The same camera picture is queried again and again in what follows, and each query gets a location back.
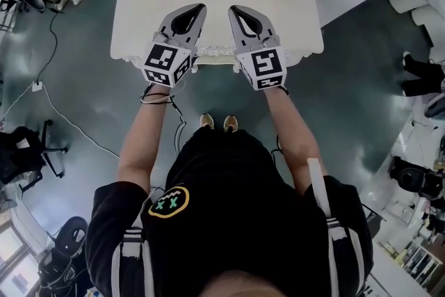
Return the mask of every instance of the power strip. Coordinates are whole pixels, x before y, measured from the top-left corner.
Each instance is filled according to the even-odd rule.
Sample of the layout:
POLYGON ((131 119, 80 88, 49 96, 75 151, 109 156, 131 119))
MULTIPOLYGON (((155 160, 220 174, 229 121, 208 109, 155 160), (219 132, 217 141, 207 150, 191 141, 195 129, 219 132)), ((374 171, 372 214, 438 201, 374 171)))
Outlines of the power strip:
POLYGON ((33 92, 38 92, 39 90, 43 89, 43 82, 40 81, 38 83, 33 82, 33 92))

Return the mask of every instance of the circular logo patch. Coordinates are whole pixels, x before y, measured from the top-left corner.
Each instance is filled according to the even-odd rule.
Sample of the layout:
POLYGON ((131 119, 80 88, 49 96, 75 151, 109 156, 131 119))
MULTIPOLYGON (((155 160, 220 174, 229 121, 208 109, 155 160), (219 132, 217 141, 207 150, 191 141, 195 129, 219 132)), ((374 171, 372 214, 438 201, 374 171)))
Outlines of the circular logo patch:
POLYGON ((148 214, 150 216, 158 216, 159 218, 174 216, 187 207, 189 197, 187 188, 173 187, 153 203, 150 209, 148 209, 148 214))

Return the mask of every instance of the cable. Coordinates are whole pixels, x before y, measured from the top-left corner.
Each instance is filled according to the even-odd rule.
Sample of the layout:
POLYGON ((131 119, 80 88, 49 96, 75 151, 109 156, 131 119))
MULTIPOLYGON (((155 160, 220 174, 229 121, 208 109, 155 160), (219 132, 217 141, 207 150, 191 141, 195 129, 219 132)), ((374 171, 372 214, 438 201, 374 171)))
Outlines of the cable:
POLYGON ((20 100, 20 98, 22 98, 26 94, 26 92, 28 92, 29 88, 31 88, 32 86, 33 86, 33 84, 31 83, 29 85, 29 87, 27 89, 25 89, 25 91, 21 95, 19 95, 19 97, 14 101, 14 103, 11 104, 11 106, 8 108, 6 113, 3 114, 3 118, 1 119, 2 122, 5 120, 5 117, 7 116, 7 114, 11 110, 11 108, 20 100))
POLYGON ((160 189, 161 191, 163 191, 163 192, 165 192, 165 189, 164 188, 162 188, 162 186, 150 186, 150 188, 151 189, 153 189, 154 188, 154 191, 153 191, 153 193, 154 192, 156 192, 158 189, 160 189))
POLYGON ((184 119, 184 116, 182 115, 181 110, 178 108, 178 106, 173 101, 173 98, 175 97, 175 95, 177 95, 179 92, 181 92, 186 87, 186 85, 187 85, 186 80, 183 80, 183 83, 184 83, 184 85, 182 86, 182 88, 180 88, 178 91, 176 91, 175 94, 165 95, 164 93, 149 93, 149 91, 154 86, 154 83, 150 82, 148 87, 144 90, 144 93, 140 96, 140 102, 142 104, 154 104, 154 105, 171 104, 173 106, 173 108, 176 110, 176 112, 179 116, 179 119, 181 120, 178 127, 176 128, 175 137, 173 138, 173 145, 175 147, 176 156, 179 156, 179 152, 181 151, 181 149, 179 147, 180 141, 181 141, 181 134, 182 134, 182 130, 187 125, 187 121, 184 119), (146 102, 144 100, 146 97, 151 97, 154 95, 163 95, 163 97, 154 99, 154 100, 148 101, 148 102, 146 102))
MULTIPOLYGON (((277 88, 283 90, 287 94, 288 97, 290 96, 289 95, 289 91, 287 90, 286 87, 284 87, 284 86, 277 86, 277 88)), ((270 151, 270 155, 272 155, 273 164, 275 166, 277 165, 276 158, 275 158, 275 153, 276 152, 281 152, 281 154, 283 154, 283 150, 281 149, 281 145, 280 145, 280 138, 278 137, 278 135, 277 135, 276 144, 277 144, 277 148, 273 149, 272 151, 270 151)))
POLYGON ((53 26, 53 22, 54 19, 56 18, 58 13, 54 14, 51 22, 49 23, 49 31, 54 35, 54 39, 56 40, 56 46, 54 46, 54 50, 53 50, 53 54, 51 55, 51 57, 49 58, 49 61, 45 64, 45 66, 43 66, 43 68, 40 70, 39 74, 37 75, 37 79, 36 79, 36 83, 39 84, 39 78, 40 75, 43 73, 43 71, 45 71, 45 69, 47 68, 47 66, 51 63, 51 61, 53 60, 54 55, 56 54, 56 50, 57 50, 57 46, 58 46, 58 39, 57 39, 57 35, 56 33, 53 31, 52 26, 53 26))
POLYGON ((442 62, 444 62, 445 60, 436 62, 436 61, 434 61, 433 59, 430 58, 430 61, 432 61, 432 63, 434 63, 435 65, 440 65, 440 64, 441 64, 442 62))
POLYGON ((105 152, 108 152, 109 154, 111 154, 111 155, 113 155, 114 157, 116 157, 117 159, 119 159, 119 156, 118 156, 117 154, 115 154, 113 151, 111 151, 111 150, 109 150, 109 149, 107 149, 107 148, 105 148, 105 147, 99 145, 98 143, 96 143, 96 142, 94 141, 94 139, 92 139, 92 138, 89 137, 87 134, 85 134, 85 133, 83 132, 83 130, 82 130, 80 127, 78 127, 77 125, 75 125, 75 124, 73 124, 72 122, 70 122, 70 120, 69 120, 66 116, 64 116, 60 111, 58 111, 58 110, 56 109, 56 107, 53 105, 53 103, 52 103, 52 101, 51 101, 51 98, 49 97, 49 93, 48 93, 48 90, 47 90, 46 85, 43 84, 42 86, 43 86, 44 91, 45 91, 46 94, 47 94, 47 97, 48 97, 48 100, 49 100, 49 105, 51 105, 52 109, 54 109, 54 111, 55 111, 57 114, 59 114, 63 119, 65 119, 65 120, 68 122, 68 124, 70 124, 71 126, 75 127, 77 130, 79 130, 79 131, 81 132, 81 134, 82 134, 83 136, 85 136, 89 141, 91 141, 96 147, 98 147, 99 149, 101 149, 101 150, 103 150, 103 151, 105 151, 105 152))

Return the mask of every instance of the gray floor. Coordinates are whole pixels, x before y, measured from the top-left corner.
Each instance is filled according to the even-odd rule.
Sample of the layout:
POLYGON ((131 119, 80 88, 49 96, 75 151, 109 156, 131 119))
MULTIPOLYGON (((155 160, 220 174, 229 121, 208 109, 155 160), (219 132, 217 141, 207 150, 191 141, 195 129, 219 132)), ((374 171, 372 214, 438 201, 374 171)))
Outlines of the gray floor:
MULTIPOLYGON (((42 75, 55 107, 94 139, 119 152, 138 110, 146 86, 131 64, 110 58, 116 0, 85 0, 58 15, 53 29, 58 48, 42 75)), ((13 34, 0 48, 6 108, 33 80, 50 57, 54 38, 49 23, 54 14, 20 15, 13 34)), ((289 69, 287 86, 318 139, 331 175, 362 189, 379 168, 410 112, 401 97, 401 54, 409 50, 428 57, 428 43, 409 15, 398 15, 387 0, 369 0, 324 29, 325 51, 289 69)), ((177 96, 188 125, 182 142, 197 129, 201 113, 211 113, 219 125, 235 114, 240 126, 264 145, 275 146, 275 130, 266 101, 242 76, 226 66, 202 67, 186 76, 177 96)), ((45 92, 29 92, 10 112, 6 129, 27 125, 39 129, 51 118, 51 143, 69 145, 54 160, 65 169, 63 179, 47 168, 44 180, 24 201, 46 230, 55 232, 70 216, 90 216, 94 190, 115 179, 117 159, 82 137, 50 107, 45 92)), ((175 160, 173 136, 179 124, 168 109, 153 184, 162 184, 175 160)), ((290 182, 282 157, 280 172, 290 182)))

